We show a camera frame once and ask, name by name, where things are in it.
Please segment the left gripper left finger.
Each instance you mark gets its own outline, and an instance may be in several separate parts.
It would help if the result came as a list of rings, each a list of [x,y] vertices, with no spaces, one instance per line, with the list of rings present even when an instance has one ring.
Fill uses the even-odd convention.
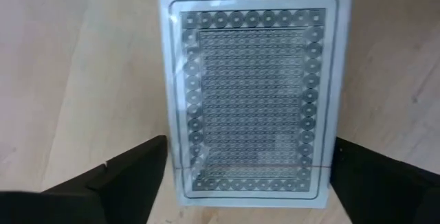
[[[159,135],[42,192],[0,191],[0,224],[146,224],[167,145]]]

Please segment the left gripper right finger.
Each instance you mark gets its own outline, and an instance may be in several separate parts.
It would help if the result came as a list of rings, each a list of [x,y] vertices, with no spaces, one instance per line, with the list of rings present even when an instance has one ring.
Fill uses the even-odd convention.
[[[330,183],[352,224],[440,224],[440,175],[339,137]]]

